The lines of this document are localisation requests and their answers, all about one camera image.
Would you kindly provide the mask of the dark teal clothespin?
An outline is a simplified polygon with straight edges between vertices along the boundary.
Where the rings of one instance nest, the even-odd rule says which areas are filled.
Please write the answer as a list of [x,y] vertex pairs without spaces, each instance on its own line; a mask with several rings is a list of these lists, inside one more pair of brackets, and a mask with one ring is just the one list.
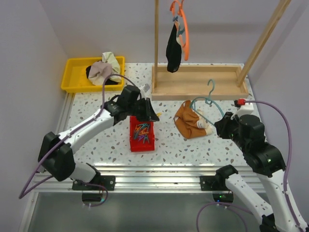
[[140,129],[141,129],[141,126],[136,127],[136,128],[134,129],[134,133],[133,133],[133,139],[134,139],[134,140],[136,140],[136,139],[138,138],[139,133],[140,133]]

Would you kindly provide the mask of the brown orange underwear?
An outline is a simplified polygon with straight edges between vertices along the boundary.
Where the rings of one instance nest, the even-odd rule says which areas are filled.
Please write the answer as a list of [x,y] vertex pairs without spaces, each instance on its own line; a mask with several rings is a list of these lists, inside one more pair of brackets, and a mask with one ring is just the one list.
[[197,113],[190,108],[190,100],[184,101],[174,116],[174,123],[185,139],[204,137],[213,133],[212,126],[203,118],[203,112]]

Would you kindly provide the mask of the teal plastic hanger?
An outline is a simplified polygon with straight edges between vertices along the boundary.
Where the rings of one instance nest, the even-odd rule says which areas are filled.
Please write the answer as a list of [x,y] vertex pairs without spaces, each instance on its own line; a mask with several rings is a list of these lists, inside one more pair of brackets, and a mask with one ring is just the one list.
[[216,108],[219,110],[221,116],[222,116],[222,117],[224,116],[224,113],[223,113],[221,107],[218,105],[217,102],[215,102],[215,101],[211,98],[211,94],[212,94],[213,91],[215,90],[215,81],[214,81],[213,79],[210,79],[210,80],[208,81],[208,83],[207,83],[207,86],[209,86],[210,84],[212,84],[212,87],[211,87],[211,90],[210,90],[209,93],[208,93],[208,96],[207,96],[207,97],[196,97],[196,98],[194,98],[194,99],[191,101],[189,107],[190,107],[190,109],[191,109],[193,112],[195,112],[198,116],[201,116],[204,120],[206,120],[206,122],[208,122],[208,123],[210,123],[212,126],[214,126],[214,123],[212,123],[208,118],[206,118],[205,116],[203,116],[202,113],[199,113],[199,112],[197,111],[197,108],[196,108],[196,102],[197,102],[198,100],[203,100],[203,101],[205,102],[205,104],[207,104],[207,105],[209,105],[209,106],[210,106],[210,105],[215,105]]

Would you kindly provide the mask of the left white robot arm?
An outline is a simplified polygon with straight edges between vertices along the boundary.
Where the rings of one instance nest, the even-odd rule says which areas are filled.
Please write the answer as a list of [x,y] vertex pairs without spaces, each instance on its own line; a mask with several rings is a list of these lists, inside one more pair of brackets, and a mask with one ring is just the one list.
[[134,116],[141,122],[159,121],[151,100],[143,96],[138,87],[128,85],[120,94],[103,102],[92,116],[75,127],[59,134],[47,133],[38,156],[39,165],[59,182],[72,179],[77,183],[78,190],[105,190],[100,172],[88,163],[76,162],[74,154],[97,134],[128,116]]

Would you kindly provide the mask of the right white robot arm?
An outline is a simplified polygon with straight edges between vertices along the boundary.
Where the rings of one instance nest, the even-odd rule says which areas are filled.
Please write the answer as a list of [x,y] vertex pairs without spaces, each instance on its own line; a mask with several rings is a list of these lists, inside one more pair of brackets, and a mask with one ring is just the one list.
[[241,150],[246,163],[262,183],[268,201],[261,198],[232,165],[219,168],[214,176],[201,176],[201,189],[232,191],[254,215],[262,232],[307,232],[309,225],[301,216],[284,179],[287,166],[281,152],[266,142],[265,126],[260,119],[227,112],[214,125],[220,138],[232,140]]

